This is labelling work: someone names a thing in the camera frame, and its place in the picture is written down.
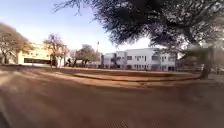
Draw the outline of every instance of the leafy tree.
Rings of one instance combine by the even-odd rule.
[[[201,58],[201,78],[212,66],[214,42],[223,34],[224,0],[67,0],[56,9],[89,4],[95,18],[110,32],[112,42],[120,45],[149,37],[152,45],[163,45]]]
[[[113,68],[118,68],[117,61],[120,59],[121,57],[117,57],[117,53],[114,53],[113,58],[111,59],[111,61],[114,63]]]
[[[84,44],[80,50],[76,52],[76,60],[82,60],[82,65],[85,67],[87,62],[99,60],[100,54],[95,51],[92,46]]]

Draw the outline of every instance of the window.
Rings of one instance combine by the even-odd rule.
[[[159,60],[158,56],[152,56],[152,60]]]
[[[169,58],[168,58],[168,61],[170,61],[170,62],[175,62],[175,58],[174,58],[174,57],[169,57]]]
[[[162,62],[164,62],[164,58],[165,58],[165,57],[163,56],[163,57],[162,57]]]
[[[132,60],[132,56],[127,56],[127,60]]]

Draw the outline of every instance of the blue sky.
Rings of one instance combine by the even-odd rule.
[[[31,42],[41,43],[51,33],[58,34],[70,49],[79,49],[82,44],[90,44],[100,52],[108,53],[131,48],[146,48],[149,40],[141,39],[134,45],[118,48],[109,41],[109,33],[93,21],[92,10],[84,8],[81,15],[75,9],[53,12],[54,4],[65,0],[1,0],[0,22],[17,29]]]

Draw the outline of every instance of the sandy ground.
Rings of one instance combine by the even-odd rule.
[[[134,74],[0,67],[0,127],[223,128],[221,82]]]

